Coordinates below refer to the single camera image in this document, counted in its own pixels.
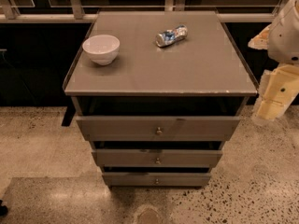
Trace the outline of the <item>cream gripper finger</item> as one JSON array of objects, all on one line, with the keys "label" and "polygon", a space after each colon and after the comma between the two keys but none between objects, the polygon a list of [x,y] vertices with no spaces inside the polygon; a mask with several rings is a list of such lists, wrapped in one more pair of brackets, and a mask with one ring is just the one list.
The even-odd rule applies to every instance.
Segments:
[{"label": "cream gripper finger", "polygon": [[248,47],[251,49],[268,50],[269,31],[270,31],[270,26],[266,26],[265,28],[263,28],[260,33],[258,33],[249,41]]}]

